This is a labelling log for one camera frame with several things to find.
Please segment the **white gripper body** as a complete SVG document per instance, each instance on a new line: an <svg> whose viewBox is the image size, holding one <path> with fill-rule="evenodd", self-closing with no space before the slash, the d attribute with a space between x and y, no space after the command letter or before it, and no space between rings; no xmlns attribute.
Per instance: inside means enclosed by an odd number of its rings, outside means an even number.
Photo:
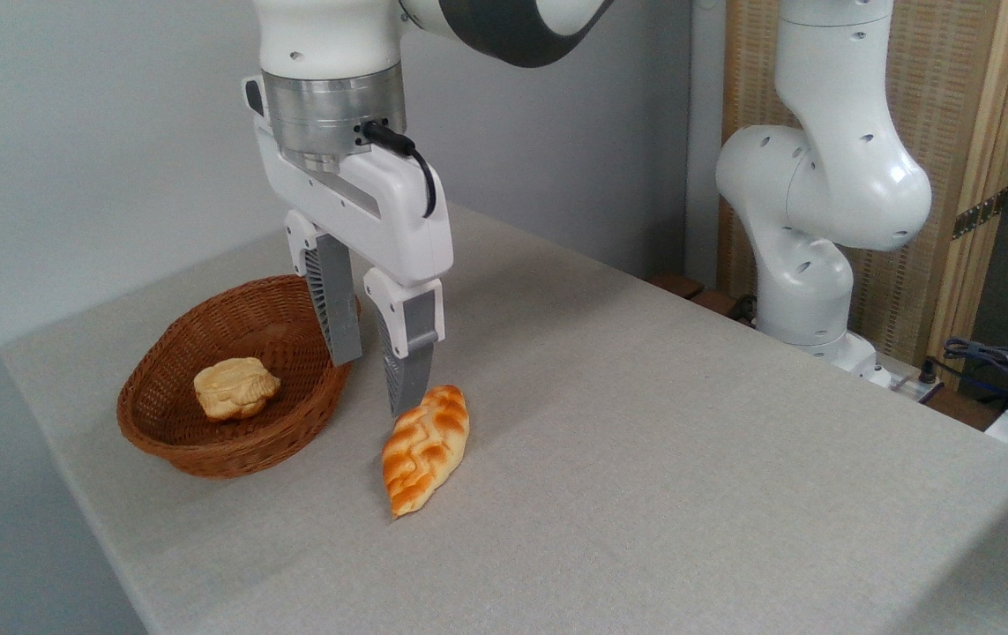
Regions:
<svg viewBox="0 0 1008 635"><path fill-rule="evenodd" d="M452 232L438 176L435 208L419 162L382 147L348 155L335 173L299 168L279 147L266 119L259 77L243 80L247 106L261 105L253 122L267 181L318 229L329 233L403 287L436 279L452 268Z"/></svg>

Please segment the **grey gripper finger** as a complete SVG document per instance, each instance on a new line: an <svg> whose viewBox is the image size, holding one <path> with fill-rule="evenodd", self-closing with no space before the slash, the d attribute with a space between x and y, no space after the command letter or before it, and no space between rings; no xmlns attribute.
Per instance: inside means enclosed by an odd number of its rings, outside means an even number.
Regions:
<svg viewBox="0 0 1008 635"><path fill-rule="evenodd" d="M285 220L295 273L305 280L334 365L362 356L350 253L337 237L290 210Z"/></svg>
<svg viewBox="0 0 1008 635"><path fill-rule="evenodd" d="M444 340L442 281L403 287L371 268L363 285L377 310L388 402L398 418L418 406L429 387L434 345Z"/></svg>

